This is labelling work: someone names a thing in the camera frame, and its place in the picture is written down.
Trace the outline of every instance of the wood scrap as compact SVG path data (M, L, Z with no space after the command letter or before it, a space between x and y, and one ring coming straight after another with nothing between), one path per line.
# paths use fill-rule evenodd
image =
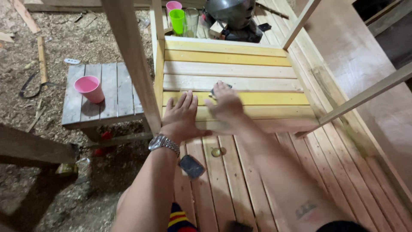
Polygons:
M47 82L47 67L46 56L44 54L44 38L42 36L37 37L37 48L39 50L39 66L40 66L40 82L41 84Z
M215 37L220 37L222 31L227 28L227 23L222 22L222 25L216 21L209 29L209 33Z
M11 36L7 35L4 32L0 32L0 40L10 42L10 43L14 43L13 38L11 38Z
M269 8L269 7L267 7L266 5L264 5L260 2L257 2L256 5L259 6L260 8L263 8L263 9L269 11L272 14L276 14L276 15L279 15L280 17L282 17L282 18L289 19L289 16L287 16L286 14L283 14L282 12L279 12L277 10Z
M40 116L44 113L46 110L46 107L43 107L42 110L37 114L36 118L33 120L33 122L30 124L30 126L27 128L26 132L29 133L31 129L33 129L33 126L36 125L36 122L39 120Z
M20 14L20 16L23 18L27 26L30 28L31 32L33 34L36 34L37 32L40 32L41 29L39 26L37 26L36 22L34 19L31 17L27 9L23 6L23 4L19 0L11 0L14 8L16 11Z

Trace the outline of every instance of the pink plastic cup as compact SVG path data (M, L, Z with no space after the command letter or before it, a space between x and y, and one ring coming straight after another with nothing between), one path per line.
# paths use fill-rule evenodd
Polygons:
M166 3L166 11L167 15L169 15L169 12L173 9L182 9L182 4L177 1L169 1Z
M92 103L97 104L104 100L102 85L95 76L83 76L77 79L75 89Z

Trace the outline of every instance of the wooden leg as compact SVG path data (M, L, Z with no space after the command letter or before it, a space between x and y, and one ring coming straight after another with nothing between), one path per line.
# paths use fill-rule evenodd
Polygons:
M146 118L142 119L142 125L143 125L143 128L145 129L145 132L149 132L149 133L151 132L149 123L147 122Z
M89 128L83 128L81 130L93 142L98 142L101 138L100 134L97 133L97 127L96 126L89 127Z

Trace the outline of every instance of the wooden bench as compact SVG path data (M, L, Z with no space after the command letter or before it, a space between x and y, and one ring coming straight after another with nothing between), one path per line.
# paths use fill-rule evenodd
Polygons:
M74 82L82 76L95 76L100 79L105 95L103 102L93 104L75 90ZM100 141L97 126L136 120L142 120L144 133L117 137L112 141ZM152 136L139 97L123 62L70 66L61 124L69 130L81 129L91 141L98 143L94 146L99 147Z

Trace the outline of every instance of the wooden post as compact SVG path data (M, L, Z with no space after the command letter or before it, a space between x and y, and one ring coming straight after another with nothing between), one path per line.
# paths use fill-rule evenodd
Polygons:
M296 135L303 136L303 135L309 134L310 132L339 118L340 116L362 105L363 103L371 100L372 98L379 96L380 94L397 86L398 84L404 82L405 80L408 80L409 78L412 78L412 62L405 65L404 67L397 70L396 72L392 73L391 75L383 78L378 83L372 85L368 89L354 96L349 101L343 103L342 105L338 106L336 109L332 110L331 112L329 112L328 114L320 118L319 125L316 126L315 128L309 131L306 131L306 132L299 132Z
M101 0L152 133L161 127L139 26L131 0Z
M287 50L289 48L297 34L300 32L300 29L302 29L302 27L305 25L306 21L311 16L311 14L320 2L321 0L309 0L308 4L306 4L302 13L300 13L299 18L296 20L292 29L289 31L289 34L285 37L285 40L282 42L282 48L284 50Z
M74 163L75 152L70 145L0 124L0 162L24 165L18 163L20 160L32 160L33 166L39 166L43 162Z

